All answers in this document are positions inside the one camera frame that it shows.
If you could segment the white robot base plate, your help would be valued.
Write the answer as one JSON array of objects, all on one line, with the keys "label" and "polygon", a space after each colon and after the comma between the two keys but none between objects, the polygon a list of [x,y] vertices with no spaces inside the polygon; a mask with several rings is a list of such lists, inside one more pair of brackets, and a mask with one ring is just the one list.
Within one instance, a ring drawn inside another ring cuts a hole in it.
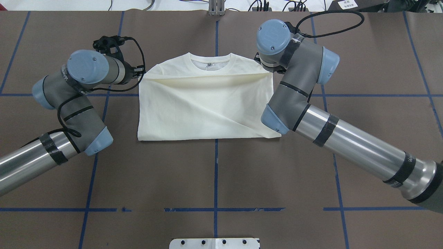
[{"label": "white robot base plate", "polygon": [[180,238],[173,239],[170,249],[260,249],[259,238]]}]

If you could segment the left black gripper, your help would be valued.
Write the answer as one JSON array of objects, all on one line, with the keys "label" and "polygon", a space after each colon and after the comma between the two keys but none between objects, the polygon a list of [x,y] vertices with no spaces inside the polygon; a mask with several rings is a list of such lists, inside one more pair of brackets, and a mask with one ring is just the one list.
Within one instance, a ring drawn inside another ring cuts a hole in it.
[{"label": "left black gripper", "polygon": [[120,85],[128,84],[132,79],[138,79],[146,73],[145,64],[133,67],[126,61],[123,61],[123,66],[125,68],[125,75],[120,81]]}]

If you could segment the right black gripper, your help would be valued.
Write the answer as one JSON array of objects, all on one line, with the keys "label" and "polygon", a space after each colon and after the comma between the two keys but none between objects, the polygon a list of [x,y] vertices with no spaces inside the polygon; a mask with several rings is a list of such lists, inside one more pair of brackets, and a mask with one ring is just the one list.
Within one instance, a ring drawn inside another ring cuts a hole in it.
[{"label": "right black gripper", "polygon": [[283,66],[277,64],[277,63],[267,63],[264,60],[261,60],[259,52],[256,52],[256,55],[254,57],[254,60],[260,64],[265,70],[272,72],[272,73],[278,73],[278,74],[285,74],[287,69],[285,69]]}]

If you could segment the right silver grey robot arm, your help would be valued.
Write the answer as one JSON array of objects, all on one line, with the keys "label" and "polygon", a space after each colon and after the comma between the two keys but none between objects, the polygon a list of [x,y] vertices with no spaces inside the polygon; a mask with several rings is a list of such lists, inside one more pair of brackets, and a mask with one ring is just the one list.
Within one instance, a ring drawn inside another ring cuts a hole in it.
[{"label": "right silver grey robot arm", "polygon": [[442,163],[422,160],[353,126],[308,101],[315,84],[325,84],[339,56],[307,40],[289,22],[271,19],[256,35],[256,61],[283,74],[261,116],[262,123],[284,135],[294,131],[320,148],[353,162],[402,196],[429,211],[442,213]]}]

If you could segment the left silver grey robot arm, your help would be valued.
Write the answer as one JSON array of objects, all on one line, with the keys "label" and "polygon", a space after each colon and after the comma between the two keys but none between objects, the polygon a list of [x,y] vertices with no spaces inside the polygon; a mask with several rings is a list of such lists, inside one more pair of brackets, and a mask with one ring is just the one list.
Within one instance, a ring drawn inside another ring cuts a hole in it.
[{"label": "left silver grey robot arm", "polygon": [[113,137],[87,95],[99,85],[142,80],[146,64],[130,66],[120,53],[102,54],[88,49],[73,52],[59,72],[32,87],[36,102],[55,109],[60,129],[41,134],[1,158],[1,195],[18,188],[78,154],[97,154]]}]

